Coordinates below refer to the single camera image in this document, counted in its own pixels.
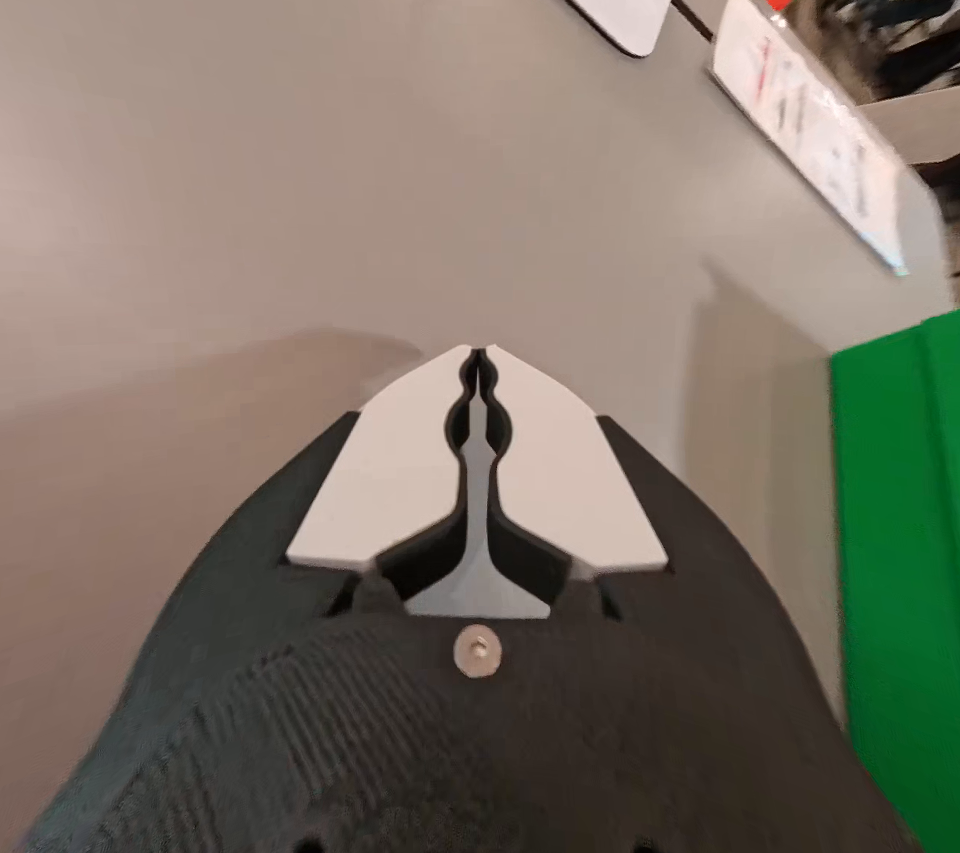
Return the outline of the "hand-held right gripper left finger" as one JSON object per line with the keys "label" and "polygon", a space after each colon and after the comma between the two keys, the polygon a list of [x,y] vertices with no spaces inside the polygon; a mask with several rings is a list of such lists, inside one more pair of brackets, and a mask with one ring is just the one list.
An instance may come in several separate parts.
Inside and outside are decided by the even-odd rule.
{"label": "hand-held right gripper left finger", "polygon": [[458,566],[476,362],[455,346],[362,406],[287,547],[291,565],[378,573],[404,601]]}

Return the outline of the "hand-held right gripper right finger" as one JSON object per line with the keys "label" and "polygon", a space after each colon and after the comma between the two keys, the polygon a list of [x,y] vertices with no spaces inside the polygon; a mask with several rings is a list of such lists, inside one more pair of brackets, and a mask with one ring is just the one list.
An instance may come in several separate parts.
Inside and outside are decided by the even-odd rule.
{"label": "hand-held right gripper right finger", "polygon": [[487,547],[494,568],[551,607],[568,582],[663,572],[666,548],[599,416],[570,388],[490,345],[480,353]]}

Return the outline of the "grey desk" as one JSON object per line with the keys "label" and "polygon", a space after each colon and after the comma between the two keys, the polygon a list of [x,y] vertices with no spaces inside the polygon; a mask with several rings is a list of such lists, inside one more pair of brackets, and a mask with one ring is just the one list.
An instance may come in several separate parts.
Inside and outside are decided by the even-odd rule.
{"label": "grey desk", "polygon": [[948,310],[893,276],[671,10],[2,0],[2,752],[68,766],[234,509],[451,346],[611,415],[733,529],[843,711],[828,356]]}

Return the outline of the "green plastic bin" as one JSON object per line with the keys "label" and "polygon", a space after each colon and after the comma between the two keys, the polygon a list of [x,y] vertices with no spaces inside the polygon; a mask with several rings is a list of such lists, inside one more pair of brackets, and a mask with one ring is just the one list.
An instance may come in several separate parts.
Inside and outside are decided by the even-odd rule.
{"label": "green plastic bin", "polygon": [[959,312],[830,362],[847,729],[924,851],[959,850]]}

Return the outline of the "paper sheet with red print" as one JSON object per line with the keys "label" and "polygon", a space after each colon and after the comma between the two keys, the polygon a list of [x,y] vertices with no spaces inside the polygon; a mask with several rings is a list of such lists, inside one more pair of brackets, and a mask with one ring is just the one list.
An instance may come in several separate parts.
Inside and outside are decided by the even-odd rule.
{"label": "paper sheet with red print", "polygon": [[909,267],[900,227],[906,165],[760,0],[726,0],[709,71],[731,101],[893,272]]}

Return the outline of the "light grey table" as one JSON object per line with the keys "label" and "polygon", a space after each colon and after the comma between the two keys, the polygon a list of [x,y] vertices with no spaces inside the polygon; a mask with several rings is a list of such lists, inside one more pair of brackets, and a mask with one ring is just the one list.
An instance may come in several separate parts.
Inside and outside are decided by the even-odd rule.
{"label": "light grey table", "polygon": [[907,165],[959,154],[958,86],[872,102],[859,110]]}

